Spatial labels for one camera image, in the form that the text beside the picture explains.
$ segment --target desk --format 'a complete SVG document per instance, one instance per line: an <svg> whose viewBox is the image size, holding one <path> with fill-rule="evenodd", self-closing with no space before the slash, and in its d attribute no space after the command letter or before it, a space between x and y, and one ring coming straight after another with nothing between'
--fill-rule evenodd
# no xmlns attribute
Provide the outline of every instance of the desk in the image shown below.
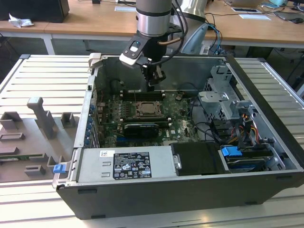
<svg viewBox="0 0 304 228"><path fill-rule="evenodd" d="M69 0L69 6L64 23L34 22L33 27L16 28L7 21L0 21L0 32L7 37L42 38L51 55L55 54L52 39L128 41L136 32L136 13L117 12L114 3ZM211 2L205 12L235 13L221 0ZM223 45L304 48L304 24L283 21L276 16L269 18L270 21L242 19L239 15L215 16L216 25L223 34ZM212 23L211 15L207 15L207 19ZM214 38L214 32L208 31L206 40Z"/></svg>

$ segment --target laptop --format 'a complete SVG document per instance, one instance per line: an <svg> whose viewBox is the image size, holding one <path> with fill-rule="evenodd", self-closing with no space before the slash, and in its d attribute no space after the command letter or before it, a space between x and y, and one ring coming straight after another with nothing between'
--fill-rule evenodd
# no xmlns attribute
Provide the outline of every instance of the laptop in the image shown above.
<svg viewBox="0 0 304 228"><path fill-rule="evenodd" d="M265 0L225 0L230 6L255 8Z"/></svg>

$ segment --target power supply label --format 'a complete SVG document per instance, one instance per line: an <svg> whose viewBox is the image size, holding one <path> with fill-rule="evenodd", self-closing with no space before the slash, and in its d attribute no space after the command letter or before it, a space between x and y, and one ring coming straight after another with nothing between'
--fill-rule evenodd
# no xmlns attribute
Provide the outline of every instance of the power supply label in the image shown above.
<svg viewBox="0 0 304 228"><path fill-rule="evenodd" d="M113 178L115 180L151 177L149 152L114 154Z"/></svg>

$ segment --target blue cable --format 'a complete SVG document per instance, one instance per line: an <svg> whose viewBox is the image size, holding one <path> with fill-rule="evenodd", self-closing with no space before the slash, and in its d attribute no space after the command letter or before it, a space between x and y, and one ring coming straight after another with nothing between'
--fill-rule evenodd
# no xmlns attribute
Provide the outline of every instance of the blue cable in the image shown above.
<svg viewBox="0 0 304 228"><path fill-rule="evenodd" d="M208 24L208 26L210 26L210 28L212 28L215 32L216 32L216 34L217 34L217 36L218 36L218 45L217 45L217 48L215 49L215 51L213 52L214 54L216 53L216 51L218 50L218 48L220 48L220 35L219 35L219 31L215 28L215 27L213 27L211 24L209 24L209 23L207 23Z"/></svg>

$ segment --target blue latch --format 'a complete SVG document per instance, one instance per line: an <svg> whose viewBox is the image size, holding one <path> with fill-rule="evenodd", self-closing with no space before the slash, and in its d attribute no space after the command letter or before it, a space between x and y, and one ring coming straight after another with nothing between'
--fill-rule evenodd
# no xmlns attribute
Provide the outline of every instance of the blue latch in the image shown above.
<svg viewBox="0 0 304 228"><path fill-rule="evenodd" d="M66 164L58 164L54 166L53 173L66 173Z"/></svg>
<svg viewBox="0 0 304 228"><path fill-rule="evenodd" d="M226 156L242 156L242 152L238 150L237 146L225 146L222 149L223 155Z"/></svg>

